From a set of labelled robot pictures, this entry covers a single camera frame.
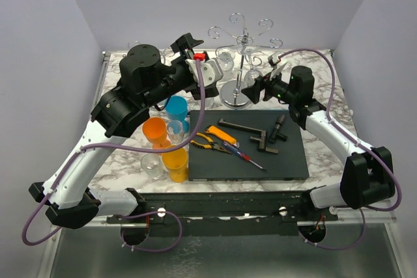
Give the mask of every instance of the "black tray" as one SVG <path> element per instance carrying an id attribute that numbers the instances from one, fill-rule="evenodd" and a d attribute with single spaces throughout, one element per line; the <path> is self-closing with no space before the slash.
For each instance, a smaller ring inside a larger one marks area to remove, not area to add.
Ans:
<path id="1" fill-rule="evenodd" d="M 191 130 L 195 127 L 198 114 L 199 111 L 190 112 Z M 269 136 L 281 114 L 287 117 L 281 133 L 288 136 L 288 140 L 267 143 L 267 146 L 278 149 L 279 154 L 257 151 L 257 143 L 249 139 L 255 134 L 217 125 L 217 122 L 224 118 L 227 122 L 266 130 Z M 305 180 L 309 177 L 300 127 L 291 120 L 287 110 L 210 110 L 205 112 L 204 122 L 199 131 L 204 133 L 205 128 L 211 124 L 236 138 L 240 143 L 239 149 L 267 172 L 237 156 L 190 145 L 189 180 Z M 222 143 L 213 135 L 209 137 L 219 144 Z M 199 142 L 205 142 L 202 138 L 196 138 Z"/>

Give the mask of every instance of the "orange cup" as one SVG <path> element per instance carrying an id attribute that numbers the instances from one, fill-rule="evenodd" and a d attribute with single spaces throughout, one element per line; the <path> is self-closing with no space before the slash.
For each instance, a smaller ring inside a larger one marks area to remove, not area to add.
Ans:
<path id="1" fill-rule="evenodd" d="M 171 143 L 167 140 L 167 126 L 160 117 L 151 117 L 142 127 L 143 135 L 153 144 L 153 149 L 165 149 Z"/>
<path id="2" fill-rule="evenodd" d="M 184 148 L 162 154 L 162 162 L 169 171 L 173 182 L 184 182 L 188 179 L 188 155 Z"/>

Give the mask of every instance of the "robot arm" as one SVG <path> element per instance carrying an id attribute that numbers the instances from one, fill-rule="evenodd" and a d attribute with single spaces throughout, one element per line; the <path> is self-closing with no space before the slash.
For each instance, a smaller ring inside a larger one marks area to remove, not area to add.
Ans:
<path id="1" fill-rule="evenodd" d="M 294 67 L 290 82 L 286 83 L 281 74 L 285 63 L 279 63 L 276 54 L 268 61 L 273 71 L 259 76 L 253 86 L 242 89 L 242 92 L 255 104 L 259 102 L 262 90 L 265 90 L 263 101 L 275 97 L 288 104 L 291 119 L 319 138 L 344 164 L 339 184 L 305 192 L 308 210 L 346 205 L 356 209 L 393 197 L 395 184 L 392 177 L 366 150 L 376 154 L 392 171 L 390 151 L 359 140 L 339 122 L 328 119 L 326 107 L 313 98 L 314 77 L 310 68 Z"/>
<path id="2" fill-rule="evenodd" d="M 203 71 L 206 97 L 217 96 L 216 82 L 223 74 L 215 59 L 208 60 L 207 54 L 194 55 L 192 48 L 202 42 L 194 40 L 190 33 L 181 36 L 171 45 L 174 53 L 180 53 L 171 66 L 161 63 L 159 50 L 151 45 L 138 45 L 128 52 L 119 65 L 121 78 L 117 86 L 103 94 L 69 157 L 50 179 L 29 188 L 37 202 L 48 195 L 46 216 L 52 224 L 77 229 L 96 216 L 129 215 L 140 205 L 141 197 L 132 189 L 89 189 L 89 182 L 114 148 L 81 148 L 91 144 L 123 144 L 149 118 L 149 107 L 178 91 L 191 92 L 199 100 L 194 57 L 206 59 Z M 66 168 L 74 154 L 76 159 Z M 61 172 L 63 176 L 56 185 Z"/>

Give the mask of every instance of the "screwdriver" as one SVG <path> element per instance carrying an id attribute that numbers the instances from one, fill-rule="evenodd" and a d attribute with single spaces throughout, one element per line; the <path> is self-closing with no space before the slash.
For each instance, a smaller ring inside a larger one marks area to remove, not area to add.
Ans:
<path id="1" fill-rule="evenodd" d="M 264 169 L 263 167 L 261 167 L 259 164 L 256 164 L 254 161 L 251 160 L 251 158 L 243 153 L 242 151 L 240 151 L 237 147 L 231 145 L 230 143 L 223 141 L 222 145 L 230 152 L 232 152 L 234 155 L 240 157 L 241 159 L 248 161 L 254 165 L 256 165 L 258 168 L 260 168 L 261 170 L 266 172 L 266 169 Z"/>

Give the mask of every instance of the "yellow cup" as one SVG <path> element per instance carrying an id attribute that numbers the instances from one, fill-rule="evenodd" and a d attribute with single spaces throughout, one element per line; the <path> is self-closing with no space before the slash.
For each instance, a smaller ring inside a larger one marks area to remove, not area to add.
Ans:
<path id="1" fill-rule="evenodd" d="M 188 179 L 188 155 L 184 148 L 162 154 L 162 162 L 169 171 L 173 182 L 184 182 Z"/>

